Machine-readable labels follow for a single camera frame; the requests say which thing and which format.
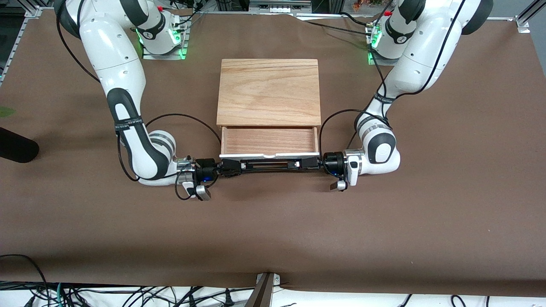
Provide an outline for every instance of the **wooden board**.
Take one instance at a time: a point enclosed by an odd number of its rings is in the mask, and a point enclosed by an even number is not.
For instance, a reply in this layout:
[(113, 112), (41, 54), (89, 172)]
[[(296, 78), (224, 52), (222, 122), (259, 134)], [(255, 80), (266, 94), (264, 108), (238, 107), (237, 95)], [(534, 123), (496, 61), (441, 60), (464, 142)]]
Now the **wooden board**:
[(222, 127), (222, 154), (318, 152), (316, 127)]
[(318, 61), (223, 59), (219, 126), (320, 126)]

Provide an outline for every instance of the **black cylinder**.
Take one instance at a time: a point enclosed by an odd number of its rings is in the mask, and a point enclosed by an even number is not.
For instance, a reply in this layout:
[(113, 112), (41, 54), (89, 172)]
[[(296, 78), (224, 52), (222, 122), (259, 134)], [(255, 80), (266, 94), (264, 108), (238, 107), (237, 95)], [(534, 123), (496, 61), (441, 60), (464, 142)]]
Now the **black cylinder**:
[(0, 157), (27, 163), (36, 158), (39, 150), (38, 143), (33, 140), (0, 128)]

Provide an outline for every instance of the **white floor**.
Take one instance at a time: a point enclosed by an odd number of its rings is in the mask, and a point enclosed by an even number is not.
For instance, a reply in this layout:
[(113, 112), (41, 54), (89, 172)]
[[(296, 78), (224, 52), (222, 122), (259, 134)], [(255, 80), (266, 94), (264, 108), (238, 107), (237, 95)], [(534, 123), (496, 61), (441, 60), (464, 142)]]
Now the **white floor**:
[[(138, 288), (100, 288), (100, 290), (131, 290)], [(180, 299), (189, 287), (174, 287), (176, 296)], [(202, 288), (195, 293), (194, 297), (208, 296), (214, 293), (223, 292), (222, 288)], [(234, 302), (246, 300), (251, 291), (232, 293)], [(28, 290), (0, 291), (0, 307), (22, 307), (28, 302), (32, 294)], [(50, 296), (55, 297), (56, 293), (51, 291)], [(90, 307), (121, 307), (130, 294), (98, 294), (82, 293)], [(162, 297), (173, 299), (170, 290), (161, 293)], [(224, 300), (224, 295), (217, 297)], [(300, 292), (291, 290), (275, 289), (271, 307), (398, 307), (406, 298), (406, 294), (360, 294), (360, 293), (322, 293), (322, 292)], [(485, 307), (485, 297), (461, 296), (467, 307)], [(34, 307), (46, 305), (47, 302), (36, 300)], [(220, 306), (221, 304), (209, 299), (198, 304), (199, 307)], [(135, 302), (133, 307), (141, 306), (141, 300)], [(168, 307), (168, 303), (162, 300), (151, 300), (146, 307)], [(449, 295), (413, 295), (407, 307), (452, 307)], [(455, 300), (456, 307), (462, 307), (458, 300)], [(523, 298), (523, 297), (491, 297), (490, 307), (546, 307), (546, 298)]]

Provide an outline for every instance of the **velcro strap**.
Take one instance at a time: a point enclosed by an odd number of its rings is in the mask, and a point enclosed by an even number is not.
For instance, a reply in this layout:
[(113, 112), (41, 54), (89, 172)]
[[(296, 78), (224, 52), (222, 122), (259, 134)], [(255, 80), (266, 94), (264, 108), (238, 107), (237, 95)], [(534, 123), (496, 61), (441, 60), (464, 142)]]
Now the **velcro strap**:
[(114, 129), (116, 131), (129, 130), (131, 126), (142, 125), (142, 117), (131, 117), (130, 119), (117, 120), (114, 122)]
[(384, 104), (392, 104), (396, 100), (396, 98), (387, 98), (385, 96), (381, 96), (378, 92), (373, 95), (373, 98), (379, 100), (381, 103)]

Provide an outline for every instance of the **brown table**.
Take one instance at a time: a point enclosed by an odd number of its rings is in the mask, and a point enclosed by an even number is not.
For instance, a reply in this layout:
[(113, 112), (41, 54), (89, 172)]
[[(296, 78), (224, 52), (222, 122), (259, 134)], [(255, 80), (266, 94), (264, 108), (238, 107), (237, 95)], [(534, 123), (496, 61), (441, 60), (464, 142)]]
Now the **brown table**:
[[(432, 89), (389, 112), (396, 172), (344, 193), (320, 172), (220, 179), (211, 202), (130, 182), (101, 87), (69, 57), (54, 15), (29, 22), (0, 103), (3, 127), (39, 158), (0, 160), (1, 253), (24, 253), (49, 281), (249, 286), (273, 271), (296, 290), (546, 295), (546, 82), (531, 37), (489, 21), (463, 37)], [(356, 29), (346, 20), (322, 21)], [(68, 44), (90, 67), (81, 43)], [(223, 58), (317, 58), (322, 118), (362, 108), (379, 84), (358, 34), (290, 16), (205, 15), (184, 61), (143, 61), (145, 120), (182, 112), (214, 123)], [(333, 119), (345, 148), (354, 114)], [(164, 119), (179, 156), (215, 157), (200, 124)], [(1, 280), (37, 280), (20, 260)]]

